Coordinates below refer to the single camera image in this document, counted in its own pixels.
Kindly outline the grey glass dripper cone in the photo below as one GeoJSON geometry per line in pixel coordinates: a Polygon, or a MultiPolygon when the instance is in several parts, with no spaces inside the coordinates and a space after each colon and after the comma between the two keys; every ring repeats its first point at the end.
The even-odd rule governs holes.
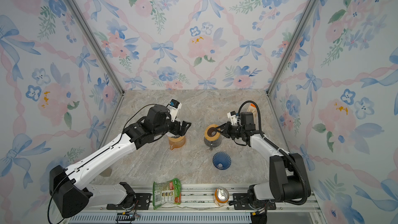
{"type": "Polygon", "coordinates": [[[185,139],[185,137],[184,136],[179,136],[179,137],[169,137],[169,140],[170,141],[172,141],[172,142],[180,142],[180,141],[182,141],[182,140],[184,140],[185,139]]]}

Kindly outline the blue glass dripper cone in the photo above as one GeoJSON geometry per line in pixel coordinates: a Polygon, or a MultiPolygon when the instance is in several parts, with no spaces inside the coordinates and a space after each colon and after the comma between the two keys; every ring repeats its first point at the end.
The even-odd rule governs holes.
{"type": "Polygon", "coordinates": [[[232,160],[227,153],[217,152],[212,158],[212,163],[219,170],[227,170],[231,166],[232,160]]]}

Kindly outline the coffee filter paper pack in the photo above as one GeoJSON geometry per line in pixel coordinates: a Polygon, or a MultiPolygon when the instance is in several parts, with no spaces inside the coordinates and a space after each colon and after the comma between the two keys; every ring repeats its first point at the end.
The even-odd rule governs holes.
{"type": "Polygon", "coordinates": [[[258,110],[253,103],[250,103],[250,105],[247,108],[247,112],[251,112],[253,114],[254,121],[258,122],[258,110]]]}

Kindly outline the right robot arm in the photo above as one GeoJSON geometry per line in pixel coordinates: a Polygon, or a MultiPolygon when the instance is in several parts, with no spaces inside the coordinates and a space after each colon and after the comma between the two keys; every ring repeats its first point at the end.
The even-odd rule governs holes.
{"type": "Polygon", "coordinates": [[[209,127],[205,134],[210,137],[219,134],[233,141],[240,139],[269,163],[268,181],[249,187],[248,204],[254,209],[261,209],[269,202],[306,203],[311,196],[311,187],[301,155],[289,153],[269,140],[256,127],[252,112],[231,112],[228,118],[229,121],[220,126],[209,127]]]}

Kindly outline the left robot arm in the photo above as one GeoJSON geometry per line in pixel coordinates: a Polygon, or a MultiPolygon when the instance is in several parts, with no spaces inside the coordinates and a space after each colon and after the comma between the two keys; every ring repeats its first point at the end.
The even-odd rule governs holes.
{"type": "Polygon", "coordinates": [[[86,207],[111,204],[132,209],[137,197],[125,182],[96,186],[92,180],[124,156],[163,136],[184,136],[191,123],[177,118],[182,104],[171,100],[168,105],[149,104],[148,114],[137,122],[127,122],[120,134],[107,145],[66,168],[58,165],[49,173],[50,202],[63,218],[71,218],[86,207]]]}

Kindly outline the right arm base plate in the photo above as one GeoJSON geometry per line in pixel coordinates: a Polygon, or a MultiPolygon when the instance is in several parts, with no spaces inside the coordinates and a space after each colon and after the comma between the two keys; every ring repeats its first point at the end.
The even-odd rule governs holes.
{"type": "Polygon", "coordinates": [[[258,200],[254,196],[249,196],[248,193],[234,193],[232,200],[228,204],[229,206],[233,206],[235,210],[257,211],[265,207],[266,204],[268,210],[276,210],[276,203],[270,200],[258,200]]]}

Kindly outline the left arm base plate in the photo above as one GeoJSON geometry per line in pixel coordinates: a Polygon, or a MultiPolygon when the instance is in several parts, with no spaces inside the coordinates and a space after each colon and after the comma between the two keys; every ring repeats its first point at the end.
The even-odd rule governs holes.
{"type": "Polygon", "coordinates": [[[123,200],[121,204],[108,204],[106,206],[107,210],[123,210],[130,211],[133,209],[137,210],[149,210],[149,206],[151,205],[152,194],[148,193],[136,193],[134,197],[126,197],[126,200],[123,200]]]}

